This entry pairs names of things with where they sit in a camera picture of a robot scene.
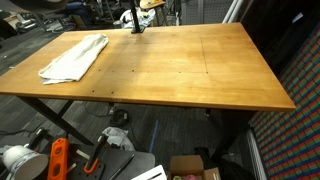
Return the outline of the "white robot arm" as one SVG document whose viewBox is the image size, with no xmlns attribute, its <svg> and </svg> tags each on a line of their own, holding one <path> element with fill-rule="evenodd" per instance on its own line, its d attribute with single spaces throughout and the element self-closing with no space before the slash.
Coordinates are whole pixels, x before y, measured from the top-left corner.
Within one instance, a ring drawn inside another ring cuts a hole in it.
<svg viewBox="0 0 320 180">
<path fill-rule="evenodd" d="M 0 10 L 17 13 L 51 13 L 64 9 L 69 0 L 0 0 Z"/>
</svg>

